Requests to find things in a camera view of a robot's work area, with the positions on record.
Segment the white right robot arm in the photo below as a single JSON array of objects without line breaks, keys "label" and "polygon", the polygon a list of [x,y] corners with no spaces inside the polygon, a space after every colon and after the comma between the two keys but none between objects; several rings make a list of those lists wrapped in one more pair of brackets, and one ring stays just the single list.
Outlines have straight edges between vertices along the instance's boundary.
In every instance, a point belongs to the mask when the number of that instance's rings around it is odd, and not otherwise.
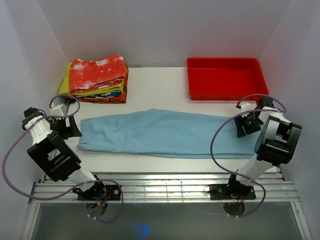
[{"label": "white right robot arm", "polygon": [[302,126],[291,122],[274,106],[271,97],[257,101],[254,112],[248,113],[251,104],[237,103],[241,116],[235,118],[237,137],[260,131],[254,146],[254,155],[242,168],[231,174],[226,194],[231,199],[244,199],[254,193],[254,181],[267,170],[288,164],[293,158]]}]

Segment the light blue trousers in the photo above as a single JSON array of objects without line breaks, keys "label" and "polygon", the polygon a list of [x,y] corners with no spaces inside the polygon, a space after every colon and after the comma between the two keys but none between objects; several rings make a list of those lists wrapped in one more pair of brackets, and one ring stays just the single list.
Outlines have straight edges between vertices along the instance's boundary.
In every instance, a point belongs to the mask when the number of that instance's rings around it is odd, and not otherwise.
[{"label": "light blue trousers", "polygon": [[81,151],[175,159],[249,159],[259,132],[237,137],[225,116],[149,109],[83,119]]}]

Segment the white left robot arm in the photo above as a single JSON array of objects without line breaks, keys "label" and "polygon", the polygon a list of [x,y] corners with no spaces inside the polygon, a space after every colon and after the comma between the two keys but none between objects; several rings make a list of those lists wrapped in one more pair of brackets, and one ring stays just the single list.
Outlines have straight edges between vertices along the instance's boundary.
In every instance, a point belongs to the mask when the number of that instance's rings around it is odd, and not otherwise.
[{"label": "white left robot arm", "polygon": [[70,181],[76,185],[72,190],[84,200],[103,200],[107,190],[98,177],[81,167],[81,160],[65,140],[81,137],[74,116],[46,117],[38,108],[30,107],[24,112],[22,128],[32,137],[27,154],[54,182]]}]

